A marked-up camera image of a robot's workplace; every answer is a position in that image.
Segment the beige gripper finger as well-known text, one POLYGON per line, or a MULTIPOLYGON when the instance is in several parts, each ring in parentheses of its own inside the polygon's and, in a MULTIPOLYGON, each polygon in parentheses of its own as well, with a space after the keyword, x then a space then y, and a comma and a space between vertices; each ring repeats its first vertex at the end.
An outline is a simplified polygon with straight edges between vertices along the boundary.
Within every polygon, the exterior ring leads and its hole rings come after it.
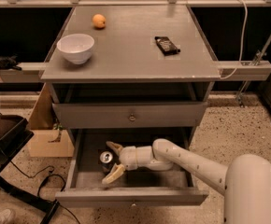
POLYGON ((120 178, 124 172, 125 167, 122 164, 114 164, 110 173, 103 178, 102 183, 110 184, 120 178))
POLYGON ((112 141, 106 141, 107 146, 114 151, 114 153, 119 156, 123 150, 123 146, 112 141))

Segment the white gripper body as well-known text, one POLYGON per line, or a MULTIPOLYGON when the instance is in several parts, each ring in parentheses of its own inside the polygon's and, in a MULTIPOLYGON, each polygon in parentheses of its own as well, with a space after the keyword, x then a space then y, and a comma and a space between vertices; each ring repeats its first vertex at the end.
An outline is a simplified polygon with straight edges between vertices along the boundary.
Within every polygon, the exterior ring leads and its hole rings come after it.
POLYGON ((136 147, 124 147, 120 153, 119 160, 127 171, 133 171, 138 168, 136 147))

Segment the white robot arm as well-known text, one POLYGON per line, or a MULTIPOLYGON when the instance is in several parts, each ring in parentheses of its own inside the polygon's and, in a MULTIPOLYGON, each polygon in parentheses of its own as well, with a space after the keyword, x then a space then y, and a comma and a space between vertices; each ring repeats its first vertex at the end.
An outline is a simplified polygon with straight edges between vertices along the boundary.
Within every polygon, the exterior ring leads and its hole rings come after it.
POLYGON ((103 179, 105 184, 139 167, 164 171, 176 164, 224 197, 224 224, 271 224, 271 163, 262 157, 245 154, 225 166, 162 138, 148 147, 111 141, 107 146, 120 162, 103 179))

